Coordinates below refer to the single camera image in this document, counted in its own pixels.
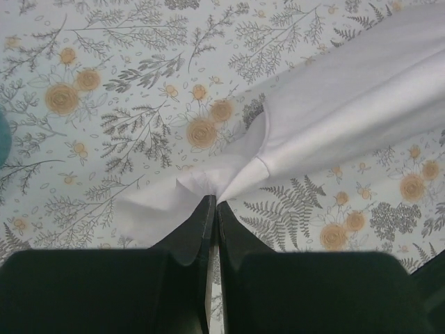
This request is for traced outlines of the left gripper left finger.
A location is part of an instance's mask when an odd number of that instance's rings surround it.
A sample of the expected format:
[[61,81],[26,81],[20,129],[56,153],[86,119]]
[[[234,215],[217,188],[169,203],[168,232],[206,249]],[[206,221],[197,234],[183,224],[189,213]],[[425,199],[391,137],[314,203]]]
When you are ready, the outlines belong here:
[[1,266],[2,333],[208,333],[213,198],[146,249],[22,250]]

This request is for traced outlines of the white t shirt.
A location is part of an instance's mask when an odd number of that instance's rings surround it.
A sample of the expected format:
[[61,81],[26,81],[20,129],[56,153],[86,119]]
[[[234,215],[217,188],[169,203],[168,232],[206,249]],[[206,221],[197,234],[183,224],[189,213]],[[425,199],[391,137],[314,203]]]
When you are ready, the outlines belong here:
[[286,76],[218,156],[120,196],[115,222],[155,244],[207,195],[224,202],[443,125],[444,4],[413,6]]

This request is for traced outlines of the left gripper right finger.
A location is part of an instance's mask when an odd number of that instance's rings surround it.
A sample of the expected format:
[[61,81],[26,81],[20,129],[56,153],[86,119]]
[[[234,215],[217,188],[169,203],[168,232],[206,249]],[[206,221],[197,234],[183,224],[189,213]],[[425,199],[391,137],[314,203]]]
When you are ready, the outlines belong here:
[[278,253],[217,207],[227,333],[443,333],[444,256],[408,273],[377,251]]

